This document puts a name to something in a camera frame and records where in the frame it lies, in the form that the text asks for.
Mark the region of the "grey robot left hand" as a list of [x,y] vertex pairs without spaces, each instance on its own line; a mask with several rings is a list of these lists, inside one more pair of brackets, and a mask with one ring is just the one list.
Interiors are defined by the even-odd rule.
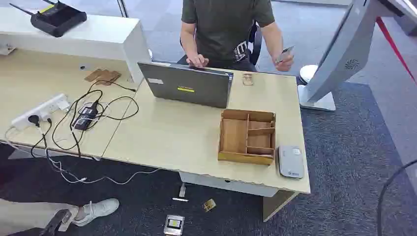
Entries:
[[59,210],[54,217],[50,220],[47,226],[40,232],[40,236],[55,236],[59,231],[59,227],[62,223],[66,222],[72,213],[68,209]]

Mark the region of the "person's left hand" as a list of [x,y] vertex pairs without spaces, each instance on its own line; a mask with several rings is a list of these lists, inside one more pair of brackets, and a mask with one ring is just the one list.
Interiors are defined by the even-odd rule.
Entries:
[[287,72],[291,69],[294,63],[294,56],[287,53],[282,53],[277,59],[274,60],[274,66],[276,70]]

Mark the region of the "person's right hand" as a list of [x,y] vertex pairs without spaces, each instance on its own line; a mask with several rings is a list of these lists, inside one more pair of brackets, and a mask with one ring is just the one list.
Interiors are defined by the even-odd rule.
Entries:
[[195,54],[195,55],[187,55],[186,62],[189,66],[197,67],[197,68],[204,68],[208,65],[209,59],[205,58],[201,54]]

